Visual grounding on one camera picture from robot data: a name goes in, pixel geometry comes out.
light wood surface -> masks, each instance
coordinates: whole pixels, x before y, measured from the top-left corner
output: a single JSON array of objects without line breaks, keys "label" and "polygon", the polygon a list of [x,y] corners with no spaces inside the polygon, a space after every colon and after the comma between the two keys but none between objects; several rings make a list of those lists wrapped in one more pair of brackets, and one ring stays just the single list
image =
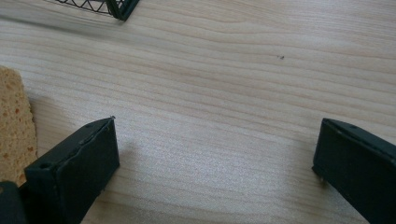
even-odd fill
[{"label": "light wood surface", "polygon": [[322,118],[396,144],[393,0],[141,0],[127,22],[0,2],[39,154],[114,115],[83,223],[365,223],[311,171]]}]

